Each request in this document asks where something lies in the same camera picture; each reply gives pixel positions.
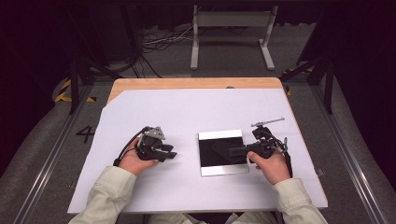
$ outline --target black number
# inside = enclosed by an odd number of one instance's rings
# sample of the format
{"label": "black number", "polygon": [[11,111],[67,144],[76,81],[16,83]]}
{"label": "black number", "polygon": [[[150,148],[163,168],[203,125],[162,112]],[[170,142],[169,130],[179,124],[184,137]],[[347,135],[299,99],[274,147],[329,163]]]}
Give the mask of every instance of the black number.
{"label": "black number", "polygon": [[78,133],[76,133],[76,135],[85,135],[85,140],[84,140],[84,144],[85,144],[85,143],[87,143],[88,138],[90,137],[90,135],[94,135],[95,134],[95,133],[91,133],[91,130],[92,130],[92,127],[91,126],[87,126],[83,130],[81,130]]}

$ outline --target table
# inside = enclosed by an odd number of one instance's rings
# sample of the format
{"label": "table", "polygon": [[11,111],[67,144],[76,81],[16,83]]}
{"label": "table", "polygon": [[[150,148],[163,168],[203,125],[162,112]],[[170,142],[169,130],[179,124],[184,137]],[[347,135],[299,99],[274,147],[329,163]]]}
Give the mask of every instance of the table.
{"label": "table", "polygon": [[[270,106],[258,105],[257,96]],[[103,168],[112,163],[140,126],[146,125],[161,125],[164,143],[173,145],[178,154],[138,177],[133,199],[124,212],[276,210],[272,185],[254,164],[249,165],[248,174],[201,177],[197,134],[240,128],[244,142],[254,142],[249,121],[278,116],[285,121],[269,128],[279,139],[287,136],[293,146],[290,155],[294,176],[304,181],[315,206],[327,207],[326,196],[277,78],[131,78],[114,83],[68,212],[78,213],[85,208],[88,192]]]}

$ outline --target yellow tape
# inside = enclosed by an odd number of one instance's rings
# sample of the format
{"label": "yellow tape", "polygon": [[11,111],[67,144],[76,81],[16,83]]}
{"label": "yellow tape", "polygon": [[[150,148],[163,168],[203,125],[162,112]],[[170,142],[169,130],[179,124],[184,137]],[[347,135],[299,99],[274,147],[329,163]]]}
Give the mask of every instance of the yellow tape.
{"label": "yellow tape", "polygon": [[[72,80],[70,79],[70,77],[67,78],[67,80],[64,82],[64,84],[62,85],[61,90],[59,91],[58,96],[55,99],[55,102],[72,102],[72,98],[68,97],[68,96],[64,96],[64,94],[67,91],[67,88],[71,85]],[[96,97],[88,97],[87,98],[87,102],[96,102]]]}
{"label": "yellow tape", "polygon": [[[287,73],[293,71],[294,69],[295,69],[295,68],[286,69],[285,71],[283,71],[282,74],[283,74],[283,75],[286,75]],[[308,68],[308,69],[305,69],[303,72],[304,72],[304,73],[312,73],[312,69],[313,69],[313,67]]]}

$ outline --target metal frame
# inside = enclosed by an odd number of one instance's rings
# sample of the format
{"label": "metal frame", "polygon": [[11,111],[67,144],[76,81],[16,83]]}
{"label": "metal frame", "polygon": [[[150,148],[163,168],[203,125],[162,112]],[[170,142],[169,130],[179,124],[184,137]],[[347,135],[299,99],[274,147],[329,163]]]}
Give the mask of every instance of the metal frame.
{"label": "metal frame", "polygon": [[369,215],[373,223],[389,223],[385,214],[379,207],[378,201],[374,196],[374,193],[363,173],[361,167],[358,164],[352,150],[345,143],[343,136],[340,134],[340,128],[338,127],[337,121],[334,116],[327,112],[326,106],[322,103],[323,96],[318,86],[311,86],[312,94],[317,101],[322,114],[325,116],[330,128],[332,129],[332,135],[338,144],[338,152],[346,169],[349,172],[350,178],[359,195],[361,196],[361,201],[366,208],[367,214]]}
{"label": "metal frame", "polygon": [[198,27],[199,26],[265,26],[265,37],[259,39],[260,48],[262,49],[262,56],[264,57],[265,63],[268,70],[274,70],[274,63],[271,58],[271,54],[268,50],[268,41],[274,26],[276,18],[277,7],[273,7],[270,12],[268,11],[254,11],[254,12],[208,12],[198,11],[198,6],[194,6],[192,29],[193,29],[193,40],[192,40],[192,52],[191,52],[191,70],[198,69],[198,54],[199,54],[199,39],[198,39]]}
{"label": "metal frame", "polygon": [[69,135],[73,124],[75,123],[81,108],[84,106],[84,102],[88,98],[93,86],[84,86],[82,90],[82,94],[80,95],[79,101],[82,102],[78,105],[73,115],[69,116],[62,128],[61,133],[59,134],[58,139],[56,140],[52,150],[47,157],[47,160],[44,162],[43,167],[41,168],[40,173],[37,175],[35,179],[35,183],[28,196],[26,197],[23,205],[18,212],[17,216],[14,219],[15,224],[27,223],[30,215],[32,215],[33,210],[35,209],[35,205],[37,204],[44,188],[46,187],[48,181],[50,180],[50,176],[52,174],[53,169],[55,168],[56,162],[59,160],[61,156],[62,150],[64,149],[64,144],[66,142],[67,136]]}

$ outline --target metal stand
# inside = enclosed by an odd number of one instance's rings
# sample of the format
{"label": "metal stand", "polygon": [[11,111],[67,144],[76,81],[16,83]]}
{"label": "metal stand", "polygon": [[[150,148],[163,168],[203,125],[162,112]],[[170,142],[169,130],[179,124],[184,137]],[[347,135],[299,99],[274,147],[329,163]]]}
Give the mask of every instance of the metal stand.
{"label": "metal stand", "polygon": [[219,11],[198,11],[198,6],[194,6],[192,29],[192,53],[191,53],[191,70],[198,69],[198,53],[199,53],[199,26],[265,26],[265,38],[259,40],[262,56],[267,64],[268,70],[274,70],[270,52],[268,50],[268,41],[274,26],[277,7],[273,7],[271,12],[219,12]]}

